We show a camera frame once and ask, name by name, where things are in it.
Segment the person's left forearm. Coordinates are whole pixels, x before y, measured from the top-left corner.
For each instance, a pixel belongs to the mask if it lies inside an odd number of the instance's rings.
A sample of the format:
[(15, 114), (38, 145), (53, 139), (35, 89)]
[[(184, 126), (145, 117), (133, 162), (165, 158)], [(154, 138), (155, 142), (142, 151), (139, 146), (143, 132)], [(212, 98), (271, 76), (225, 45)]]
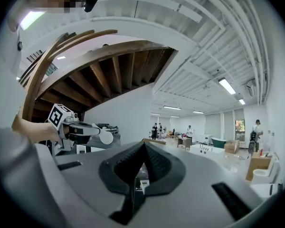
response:
[(12, 130), (29, 138), (32, 143), (45, 141), (48, 139), (48, 125), (46, 123), (32, 123), (16, 115)]

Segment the white toilet with raised lid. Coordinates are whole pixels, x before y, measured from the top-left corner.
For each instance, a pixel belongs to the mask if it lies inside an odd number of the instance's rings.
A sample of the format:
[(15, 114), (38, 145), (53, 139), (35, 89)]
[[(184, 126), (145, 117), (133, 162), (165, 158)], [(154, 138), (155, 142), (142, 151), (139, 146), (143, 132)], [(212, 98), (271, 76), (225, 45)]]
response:
[(272, 153), (269, 166), (266, 170), (255, 169), (253, 170), (252, 185), (255, 184), (273, 184), (280, 172), (280, 161), (276, 152)]

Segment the green bathtub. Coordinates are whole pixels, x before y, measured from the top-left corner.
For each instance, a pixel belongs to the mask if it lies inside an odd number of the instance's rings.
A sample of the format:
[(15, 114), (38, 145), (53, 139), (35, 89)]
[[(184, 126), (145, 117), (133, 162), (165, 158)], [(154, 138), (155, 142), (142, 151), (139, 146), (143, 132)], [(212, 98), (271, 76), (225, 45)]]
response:
[(212, 137), (211, 140), (212, 140), (212, 144), (215, 148), (221, 148), (221, 149), (224, 149), (224, 146), (227, 142), (227, 140), (223, 140), (223, 139), (219, 139), (219, 138), (215, 138), (215, 137)]

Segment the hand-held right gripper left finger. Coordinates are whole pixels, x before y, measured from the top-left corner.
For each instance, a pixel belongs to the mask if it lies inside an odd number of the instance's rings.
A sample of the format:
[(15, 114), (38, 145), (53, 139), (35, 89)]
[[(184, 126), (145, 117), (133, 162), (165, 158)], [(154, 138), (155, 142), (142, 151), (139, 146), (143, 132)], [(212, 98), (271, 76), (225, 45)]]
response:
[(48, 188), (71, 228), (145, 228), (141, 218), (128, 225), (121, 225), (109, 216), (121, 210), (124, 196), (111, 193), (101, 181), (100, 163), (125, 150), (128, 146), (107, 150), (61, 156), (60, 163), (79, 162), (80, 165), (59, 170), (49, 149), (35, 145), (41, 169)]

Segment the white round toilet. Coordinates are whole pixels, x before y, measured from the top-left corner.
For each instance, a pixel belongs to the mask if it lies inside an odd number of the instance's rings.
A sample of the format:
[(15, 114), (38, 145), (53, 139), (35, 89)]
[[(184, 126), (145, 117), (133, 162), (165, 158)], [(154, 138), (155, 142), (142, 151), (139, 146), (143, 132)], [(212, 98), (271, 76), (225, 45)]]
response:
[(281, 192), (282, 189), (280, 184), (252, 184), (250, 188), (263, 200), (266, 200), (277, 193)]

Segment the white bathtub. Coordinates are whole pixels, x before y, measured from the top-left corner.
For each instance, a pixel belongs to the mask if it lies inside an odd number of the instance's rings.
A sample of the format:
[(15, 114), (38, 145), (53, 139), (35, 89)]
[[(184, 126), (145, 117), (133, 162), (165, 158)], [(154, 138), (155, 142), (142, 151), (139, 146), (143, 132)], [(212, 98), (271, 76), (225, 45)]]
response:
[(197, 155), (209, 156), (209, 157), (224, 157), (225, 150), (221, 148), (215, 148), (213, 146), (209, 146), (211, 148), (210, 151), (202, 151), (200, 149), (200, 144), (195, 144), (190, 147), (190, 152)]

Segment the white plastic spoon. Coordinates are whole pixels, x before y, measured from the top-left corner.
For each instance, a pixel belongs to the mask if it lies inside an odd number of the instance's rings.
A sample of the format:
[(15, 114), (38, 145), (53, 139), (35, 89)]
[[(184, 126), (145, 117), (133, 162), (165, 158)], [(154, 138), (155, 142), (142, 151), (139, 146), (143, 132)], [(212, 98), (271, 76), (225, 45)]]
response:
[(99, 130), (98, 136), (103, 144), (108, 145), (113, 142), (114, 137), (111, 132), (107, 132), (106, 130), (99, 128), (95, 123), (92, 124), (92, 127)]

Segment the ceiling air conditioner unit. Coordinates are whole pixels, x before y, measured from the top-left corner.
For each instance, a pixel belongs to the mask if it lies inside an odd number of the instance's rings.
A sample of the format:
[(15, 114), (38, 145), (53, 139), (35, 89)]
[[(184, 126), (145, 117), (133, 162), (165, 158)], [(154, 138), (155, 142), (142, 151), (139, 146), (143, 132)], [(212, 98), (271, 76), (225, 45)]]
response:
[(247, 81), (247, 83), (245, 84), (245, 89), (251, 97), (255, 97), (257, 94), (255, 79)]

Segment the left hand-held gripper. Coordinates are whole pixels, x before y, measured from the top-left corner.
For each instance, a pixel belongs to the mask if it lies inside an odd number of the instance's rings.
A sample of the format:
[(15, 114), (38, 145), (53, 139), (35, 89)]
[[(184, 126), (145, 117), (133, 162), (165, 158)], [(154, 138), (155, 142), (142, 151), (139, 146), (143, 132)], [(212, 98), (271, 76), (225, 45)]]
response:
[(72, 110), (62, 104), (54, 104), (47, 121), (51, 123), (61, 138), (61, 143), (56, 141), (47, 141), (47, 146), (54, 150), (57, 148), (56, 155), (64, 153), (87, 153), (87, 147), (84, 145), (89, 137), (98, 135), (100, 129), (93, 124), (82, 121), (69, 122), (69, 117), (74, 113)]

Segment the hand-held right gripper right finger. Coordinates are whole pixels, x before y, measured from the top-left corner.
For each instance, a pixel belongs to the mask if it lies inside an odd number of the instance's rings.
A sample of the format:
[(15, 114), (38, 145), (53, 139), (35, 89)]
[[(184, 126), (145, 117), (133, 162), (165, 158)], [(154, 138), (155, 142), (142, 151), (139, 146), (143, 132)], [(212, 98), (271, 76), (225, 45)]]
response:
[(133, 217), (133, 228), (226, 228), (236, 220), (213, 185), (225, 184), (250, 210), (262, 200), (235, 173), (206, 157), (155, 144), (180, 159), (186, 174), (181, 184), (170, 194), (147, 197)]

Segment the person's white shirt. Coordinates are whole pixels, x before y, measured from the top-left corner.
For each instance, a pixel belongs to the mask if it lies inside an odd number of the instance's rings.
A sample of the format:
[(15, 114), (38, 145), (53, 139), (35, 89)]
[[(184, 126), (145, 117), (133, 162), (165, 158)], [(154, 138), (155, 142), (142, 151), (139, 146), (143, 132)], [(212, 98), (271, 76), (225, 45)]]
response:
[(11, 9), (0, 25), (0, 128), (12, 129), (26, 93), (17, 80), (22, 44), (19, 25), (22, 9)]

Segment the ceiling panel light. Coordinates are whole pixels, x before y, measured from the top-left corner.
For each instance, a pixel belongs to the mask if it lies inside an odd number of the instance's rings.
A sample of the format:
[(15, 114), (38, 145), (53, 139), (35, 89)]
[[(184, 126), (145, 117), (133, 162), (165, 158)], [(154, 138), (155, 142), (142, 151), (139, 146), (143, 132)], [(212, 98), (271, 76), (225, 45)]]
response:
[(45, 11), (30, 11), (20, 22), (20, 27), (23, 31), (27, 30)]

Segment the brown wooden desk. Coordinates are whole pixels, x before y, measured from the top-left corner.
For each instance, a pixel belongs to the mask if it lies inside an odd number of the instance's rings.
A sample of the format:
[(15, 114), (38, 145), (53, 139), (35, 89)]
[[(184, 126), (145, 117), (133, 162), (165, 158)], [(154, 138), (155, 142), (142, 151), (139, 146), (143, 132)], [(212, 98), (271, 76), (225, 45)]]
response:
[(185, 150), (190, 150), (190, 146), (192, 143), (192, 138), (189, 137), (178, 137), (177, 140), (177, 147), (178, 148), (183, 148)]

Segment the person's left hand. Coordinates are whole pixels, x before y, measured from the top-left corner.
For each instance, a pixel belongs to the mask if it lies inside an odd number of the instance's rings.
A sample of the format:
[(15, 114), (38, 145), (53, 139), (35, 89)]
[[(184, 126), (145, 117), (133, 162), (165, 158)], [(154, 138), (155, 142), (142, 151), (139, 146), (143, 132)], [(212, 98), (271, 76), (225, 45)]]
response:
[(57, 143), (61, 143), (61, 138), (58, 133), (58, 130), (56, 130), (51, 123), (45, 123), (44, 137), (45, 140), (51, 140), (56, 141)]

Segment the wooden spiral staircase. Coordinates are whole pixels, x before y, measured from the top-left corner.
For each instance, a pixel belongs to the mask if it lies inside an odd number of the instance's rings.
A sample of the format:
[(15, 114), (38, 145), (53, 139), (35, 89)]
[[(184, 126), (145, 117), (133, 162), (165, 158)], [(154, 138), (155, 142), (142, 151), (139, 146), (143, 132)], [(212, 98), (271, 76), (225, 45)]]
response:
[(154, 83), (176, 54), (171, 47), (147, 40), (122, 42), (83, 55), (76, 53), (65, 66), (47, 74), (63, 53), (116, 33), (115, 29), (64, 33), (49, 49), (34, 55), (19, 80), (28, 93), (20, 117), (35, 123), (45, 122), (52, 106), (62, 104), (83, 120), (88, 110)]

